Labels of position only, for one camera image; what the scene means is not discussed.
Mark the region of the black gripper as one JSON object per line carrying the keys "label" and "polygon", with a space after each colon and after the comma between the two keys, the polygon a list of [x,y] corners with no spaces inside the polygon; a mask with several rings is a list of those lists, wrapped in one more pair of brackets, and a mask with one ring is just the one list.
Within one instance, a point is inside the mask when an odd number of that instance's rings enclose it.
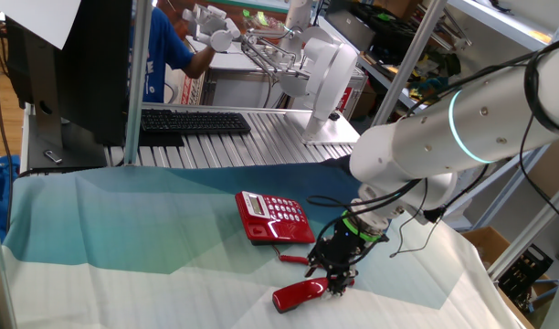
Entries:
{"label": "black gripper", "polygon": [[353,222],[334,222],[322,229],[322,253],[312,249],[307,256],[305,277],[310,278],[318,269],[326,270],[327,292],[343,295],[354,285],[358,275],[353,265],[367,253],[366,249],[375,243],[375,234],[358,227]]}

